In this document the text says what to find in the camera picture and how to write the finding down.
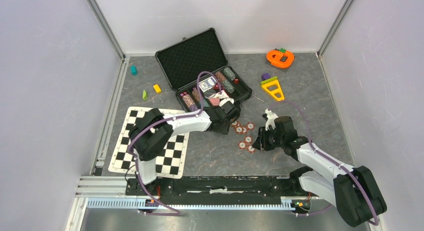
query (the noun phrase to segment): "gray floor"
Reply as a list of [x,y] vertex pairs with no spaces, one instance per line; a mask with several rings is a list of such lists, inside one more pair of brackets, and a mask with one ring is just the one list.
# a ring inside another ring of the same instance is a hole
[[[275,101],[261,89],[261,75],[266,72],[271,76],[278,76],[285,98],[299,105],[308,116],[313,141],[335,158],[352,163],[323,71],[314,53],[295,54],[295,60],[287,72],[266,64],[265,54],[229,54],[227,59],[229,65],[253,90],[252,97],[241,105],[239,121],[242,124],[253,122],[256,127],[265,124],[261,115]],[[130,73],[132,65],[138,70],[136,76]],[[162,93],[155,93],[154,84],[159,84]],[[142,99],[143,90],[149,95],[147,101]],[[103,176],[122,175],[109,172],[108,167],[127,109],[131,106],[182,109],[154,57],[132,57],[129,60]],[[299,135],[307,135],[305,122],[295,108],[289,104],[279,104],[272,110],[279,116],[291,116]],[[255,139],[257,132],[256,128],[249,135]],[[287,175],[302,166],[286,156],[281,149],[255,153],[239,149],[238,143],[245,136],[236,134],[234,130],[228,135],[192,132],[188,140],[183,175]]]
[[[327,206],[312,201],[312,211]],[[296,218],[280,210],[182,210],[180,217],[144,216],[135,209],[88,208],[82,231],[369,231],[363,223],[348,226],[332,207],[323,213]]]

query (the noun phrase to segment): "yellow triangle toy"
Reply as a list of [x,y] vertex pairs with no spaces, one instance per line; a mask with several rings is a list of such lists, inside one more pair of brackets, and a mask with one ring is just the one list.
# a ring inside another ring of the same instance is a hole
[[281,89],[278,77],[272,77],[267,80],[260,82],[260,86],[265,92],[267,92],[275,101],[284,100],[283,90]]

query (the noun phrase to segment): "purple block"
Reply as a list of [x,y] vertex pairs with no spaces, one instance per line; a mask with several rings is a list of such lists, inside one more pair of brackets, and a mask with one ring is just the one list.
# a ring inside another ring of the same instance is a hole
[[266,72],[266,73],[262,74],[262,76],[260,78],[262,79],[262,81],[265,81],[265,80],[269,80],[271,78],[271,76]]

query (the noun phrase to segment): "green block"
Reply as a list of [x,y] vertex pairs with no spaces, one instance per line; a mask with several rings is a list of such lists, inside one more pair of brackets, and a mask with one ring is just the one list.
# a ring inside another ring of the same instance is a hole
[[143,90],[143,100],[144,101],[147,100],[147,92],[146,92],[146,90]]
[[260,85],[264,85],[264,84],[266,84],[266,83],[272,82],[272,81],[277,80],[277,79],[278,79],[278,77],[277,77],[277,76],[272,77],[272,78],[268,78],[268,79],[266,79],[266,80],[264,80],[264,81],[260,82]]

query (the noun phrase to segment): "black cable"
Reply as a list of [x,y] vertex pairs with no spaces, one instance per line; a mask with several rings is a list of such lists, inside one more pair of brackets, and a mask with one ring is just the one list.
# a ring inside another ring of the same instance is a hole
[[127,185],[129,185],[130,183],[128,182],[128,179],[127,179],[127,174],[128,174],[128,172],[132,169],[132,168],[134,168],[136,165],[134,164],[133,166],[131,166],[131,167],[129,167],[128,168],[128,170],[125,172],[125,181],[126,181],[126,184]]

